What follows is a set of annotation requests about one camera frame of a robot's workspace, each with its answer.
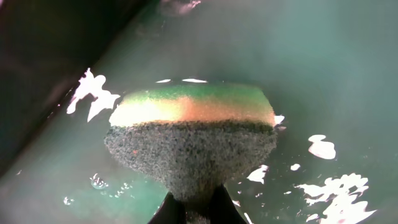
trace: scrub sponge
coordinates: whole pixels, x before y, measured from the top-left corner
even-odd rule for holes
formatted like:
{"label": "scrub sponge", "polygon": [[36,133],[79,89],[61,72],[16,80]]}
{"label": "scrub sponge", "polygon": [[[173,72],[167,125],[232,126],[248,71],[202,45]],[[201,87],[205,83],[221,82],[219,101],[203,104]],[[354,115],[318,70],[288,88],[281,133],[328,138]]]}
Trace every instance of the scrub sponge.
{"label": "scrub sponge", "polygon": [[258,88],[179,85],[133,93],[104,142],[123,166],[162,182],[188,210],[258,166],[276,147],[274,111]]}

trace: exposed white surface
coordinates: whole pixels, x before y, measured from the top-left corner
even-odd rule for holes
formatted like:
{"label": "exposed white surface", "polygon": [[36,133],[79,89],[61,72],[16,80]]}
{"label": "exposed white surface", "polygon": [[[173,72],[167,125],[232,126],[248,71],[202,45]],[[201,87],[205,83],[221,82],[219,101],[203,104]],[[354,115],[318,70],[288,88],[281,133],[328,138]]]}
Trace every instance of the exposed white surface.
{"label": "exposed white surface", "polygon": [[239,202],[239,201],[234,201],[234,200],[232,200],[232,203],[234,203],[236,206],[241,206],[241,203]]}
{"label": "exposed white surface", "polygon": [[319,215],[313,214],[313,215],[310,215],[305,222],[309,222],[309,221],[317,219],[317,218],[319,218]]}
{"label": "exposed white surface", "polygon": [[103,109],[113,109],[114,101],[120,96],[113,95],[109,91],[102,89],[102,86],[106,81],[105,76],[97,75],[94,78],[90,68],[87,68],[85,75],[86,77],[81,77],[79,80],[80,86],[76,89],[76,92],[72,97],[67,108],[67,114],[74,113],[76,111],[76,104],[79,100],[82,100],[86,95],[91,94],[97,99],[91,103],[91,108],[87,117],[87,122],[89,122]]}
{"label": "exposed white surface", "polygon": [[167,83],[171,81],[171,79],[166,79],[166,80],[161,80],[161,81],[157,81],[156,83]]}
{"label": "exposed white surface", "polygon": [[268,170],[268,167],[266,165],[261,165],[260,168],[251,172],[247,178],[251,181],[260,182],[260,183],[264,184],[264,177],[266,176],[267,170]]}
{"label": "exposed white surface", "polygon": [[326,136],[316,134],[309,137],[309,141],[313,144],[308,149],[314,156],[322,159],[334,159],[336,157],[335,145],[332,142],[324,142]]}
{"label": "exposed white surface", "polygon": [[285,119],[285,116],[282,115],[274,116],[274,119],[275,119],[275,124],[280,124]]}
{"label": "exposed white surface", "polygon": [[251,222],[249,215],[245,212],[244,216],[246,217],[246,219],[248,220],[249,224],[254,224],[253,222]]}
{"label": "exposed white surface", "polygon": [[296,170],[298,170],[300,168],[300,164],[294,164],[294,165],[291,165],[290,166],[290,170],[292,170],[292,171],[296,171]]}
{"label": "exposed white surface", "polygon": [[[367,182],[368,178],[352,173],[350,175],[345,174],[341,176],[340,179],[333,180],[329,177],[325,180],[325,186],[323,187],[307,184],[296,187],[304,189],[304,192],[311,197],[317,197],[316,199],[305,199],[309,206],[318,202],[327,202],[331,195],[336,195],[330,206],[323,211],[323,214],[326,215],[327,218],[322,218],[320,220],[321,224],[355,224],[369,217],[376,211],[365,211],[368,205],[367,201],[353,203],[369,188],[365,186]],[[349,189],[352,187],[356,187],[357,189],[350,192]]]}
{"label": "exposed white surface", "polygon": [[193,82],[193,83],[206,83],[204,80],[197,80],[195,78],[186,78],[182,80],[183,82]]}

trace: gray foam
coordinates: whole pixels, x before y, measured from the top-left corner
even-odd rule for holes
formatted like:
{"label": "gray foam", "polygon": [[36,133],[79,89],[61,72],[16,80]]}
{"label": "gray foam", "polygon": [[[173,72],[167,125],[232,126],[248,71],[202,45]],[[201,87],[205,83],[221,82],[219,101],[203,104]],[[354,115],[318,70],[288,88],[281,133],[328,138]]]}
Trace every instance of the gray foam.
{"label": "gray foam", "polygon": [[123,166],[162,182],[185,205],[198,205],[264,162],[276,148],[276,132],[250,121],[144,123],[112,126],[104,142]]}

